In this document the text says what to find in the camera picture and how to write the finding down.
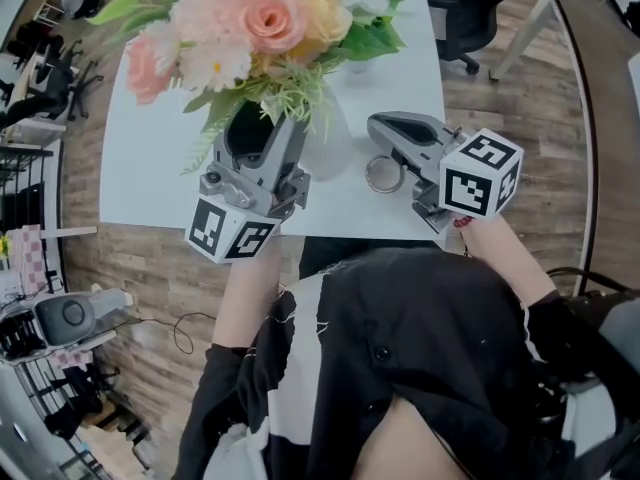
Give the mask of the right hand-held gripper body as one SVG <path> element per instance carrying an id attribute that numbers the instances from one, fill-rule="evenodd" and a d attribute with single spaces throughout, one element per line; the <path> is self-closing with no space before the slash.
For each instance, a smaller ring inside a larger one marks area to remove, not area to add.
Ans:
<path id="1" fill-rule="evenodd" d="M 491 219 L 518 187 L 523 149 L 486 128 L 448 146 L 430 185 L 414 187 L 412 209 L 436 233 L 454 214 Z"/>

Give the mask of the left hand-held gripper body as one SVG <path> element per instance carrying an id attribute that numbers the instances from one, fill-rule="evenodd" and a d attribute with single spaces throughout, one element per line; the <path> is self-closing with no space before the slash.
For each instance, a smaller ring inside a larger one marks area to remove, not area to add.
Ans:
<path id="1" fill-rule="evenodd" d="M 256 257 L 296 208 L 304 208 L 311 178 L 298 166 L 253 180 L 221 162 L 200 176 L 200 189 L 186 242 L 217 264 Z"/>

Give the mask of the pink flowers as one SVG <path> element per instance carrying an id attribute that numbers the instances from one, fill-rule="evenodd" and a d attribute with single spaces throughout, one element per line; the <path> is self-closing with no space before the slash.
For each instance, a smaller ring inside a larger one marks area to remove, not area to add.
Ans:
<path id="1" fill-rule="evenodd" d="M 208 111 L 190 152 L 200 168 L 233 114 L 257 108 L 260 123 L 299 119 L 302 162 L 315 178 L 341 166 L 342 110 L 326 76 L 346 62 L 399 52 L 393 20 L 402 0 L 112 0 L 95 26 L 121 24 L 128 42 L 126 85 L 140 105 L 175 87 L 187 112 Z"/>

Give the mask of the person's left forearm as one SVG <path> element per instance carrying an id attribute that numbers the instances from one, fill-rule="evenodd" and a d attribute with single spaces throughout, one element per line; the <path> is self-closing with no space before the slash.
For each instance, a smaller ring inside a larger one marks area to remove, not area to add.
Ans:
<path id="1" fill-rule="evenodd" d="M 212 347 L 247 349 L 279 293 L 281 236 L 270 239 L 252 259 L 231 265 L 213 330 Z"/>

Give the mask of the person's right forearm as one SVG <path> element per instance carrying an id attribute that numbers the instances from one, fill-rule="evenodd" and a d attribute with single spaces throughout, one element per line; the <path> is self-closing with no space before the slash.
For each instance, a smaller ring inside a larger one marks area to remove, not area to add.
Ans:
<path id="1" fill-rule="evenodd" d="M 471 256 L 498 273 L 525 307 L 557 293 L 552 279 L 502 216 L 473 219 L 455 214 L 453 224 Z"/>

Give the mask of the black office chair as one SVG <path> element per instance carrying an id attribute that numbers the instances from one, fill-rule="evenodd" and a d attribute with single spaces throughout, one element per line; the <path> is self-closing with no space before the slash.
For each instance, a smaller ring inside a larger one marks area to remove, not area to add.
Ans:
<path id="1" fill-rule="evenodd" d="M 496 4 L 486 0 L 427 0 L 440 60 L 462 61 L 477 75 L 480 64 L 470 53 L 487 46 L 497 32 Z"/>
<path id="2" fill-rule="evenodd" d="M 64 405 L 44 418 L 44 424 L 50 434 L 63 440 L 70 440 L 86 417 L 99 415 L 106 408 L 106 393 L 111 390 L 109 379 L 120 374 L 116 367 L 110 373 L 104 373 L 94 364 L 85 369 L 74 366 L 63 370 L 65 379 L 51 382 L 55 389 L 69 385 L 75 392 Z"/>
<path id="3" fill-rule="evenodd" d="M 39 115 L 52 122 L 62 115 L 70 121 L 75 121 L 77 116 L 89 117 L 86 109 L 88 90 L 92 85 L 103 82 L 104 76 L 99 73 L 91 75 L 92 69 L 98 67 L 94 59 L 89 60 L 83 71 L 73 71 L 74 59 L 84 54 L 81 45 L 82 40 L 77 39 L 59 56 L 50 46 L 47 47 L 43 62 L 36 67 L 36 84 L 44 83 L 44 89 L 31 87 L 27 82 L 26 98 L 0 111 L 0 131 Z"/>

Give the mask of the dark brown curved table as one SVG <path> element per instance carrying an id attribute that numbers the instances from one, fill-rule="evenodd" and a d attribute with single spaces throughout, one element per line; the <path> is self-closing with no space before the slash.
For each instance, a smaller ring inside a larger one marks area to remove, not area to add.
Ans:
<path id="1" fill-rule="evenodd" d="M 640 112 L 628 63 L 640 39 L 594 0 L 506 0 L 498 9 L 504 49 L 534 27 L 543 70 L 571 70 L 568 106 L 554 96 L 540 108 L 565 116 L 585 157 L 549 169 L 531 158 L 507 219 L 547 267 L 574 265 L 640 288 Z"/>

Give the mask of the person's black white shirt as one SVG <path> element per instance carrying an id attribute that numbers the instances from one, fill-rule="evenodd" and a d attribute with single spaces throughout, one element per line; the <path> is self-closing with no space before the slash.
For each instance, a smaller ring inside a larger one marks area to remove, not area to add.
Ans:
<path id="1" fill-rule="evenodd" d="M 482 260 L 309 239 L 247 348 L 212 347 L 172 480 L 351 480 L 395 397 L 468 480 L 640 480 L 640 421 L 559 378 Z"/>

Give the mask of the grey rounded device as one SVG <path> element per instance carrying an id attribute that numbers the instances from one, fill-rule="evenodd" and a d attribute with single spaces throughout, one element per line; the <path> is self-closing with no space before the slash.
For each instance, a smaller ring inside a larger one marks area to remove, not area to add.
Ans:
<path id="1" fill-rule="evenodd" d="M 113 288 L 51 296 L 37 302 L 33 312 L 45 343 L 62 347 L 88 337 L 98 319 L 132 305 L 131 294 Z"/>

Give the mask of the white box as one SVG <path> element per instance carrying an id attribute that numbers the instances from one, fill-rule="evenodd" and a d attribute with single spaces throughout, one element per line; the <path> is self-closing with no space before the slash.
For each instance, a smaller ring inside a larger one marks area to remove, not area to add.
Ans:
<path id="1" fill-rule="evenodd" d="M 632 93 L 630 96 L 632 113 L 640 124 L 640 52 L 628 61 L 628 72 Z"/>

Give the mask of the black equipment pack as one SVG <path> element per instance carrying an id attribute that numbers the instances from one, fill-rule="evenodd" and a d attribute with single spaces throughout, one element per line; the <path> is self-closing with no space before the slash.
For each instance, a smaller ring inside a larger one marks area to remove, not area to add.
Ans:
<path id="1" fill-rule="evenodd" d="M 529 308 L 527 327 L 559 378 L 595 374 L 618 417 L 640 421 L 640 290 L 571 299 L 551 293 Z"/>

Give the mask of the black metal rack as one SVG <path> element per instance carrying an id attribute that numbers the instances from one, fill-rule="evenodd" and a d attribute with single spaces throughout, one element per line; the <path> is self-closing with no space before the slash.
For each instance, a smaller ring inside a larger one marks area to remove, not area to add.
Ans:
<path id="1" fill-rule="evenodd" d="M 60 227 L 62 143 L 0 147 L 0 232 Z"/>

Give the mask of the black ribbed box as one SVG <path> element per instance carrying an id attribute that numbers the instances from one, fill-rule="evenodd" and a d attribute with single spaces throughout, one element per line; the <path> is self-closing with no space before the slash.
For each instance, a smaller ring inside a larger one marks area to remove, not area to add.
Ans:
<path id="1" fill-rule="evenodd" d="M 47 349 L 47 344 L 39 336 L 35 316 L 21 313 L 0 321 L 0 357 L 18 360 L 31 357 Z"/>

